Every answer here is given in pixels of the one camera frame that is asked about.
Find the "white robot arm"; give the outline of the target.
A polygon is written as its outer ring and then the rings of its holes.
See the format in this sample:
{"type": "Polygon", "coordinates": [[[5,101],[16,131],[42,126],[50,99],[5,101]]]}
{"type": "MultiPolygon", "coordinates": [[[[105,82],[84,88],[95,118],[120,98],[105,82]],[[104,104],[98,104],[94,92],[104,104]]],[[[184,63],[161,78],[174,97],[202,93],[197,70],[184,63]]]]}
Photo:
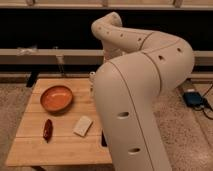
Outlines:
{"type": "Polygon", "coordinates": [[[152,106],[191,74],[193,49],[175,35],[124,28],[116,12],[91,29],[104,49],[93,92],[115,170],[172,171],[152,106]]]}

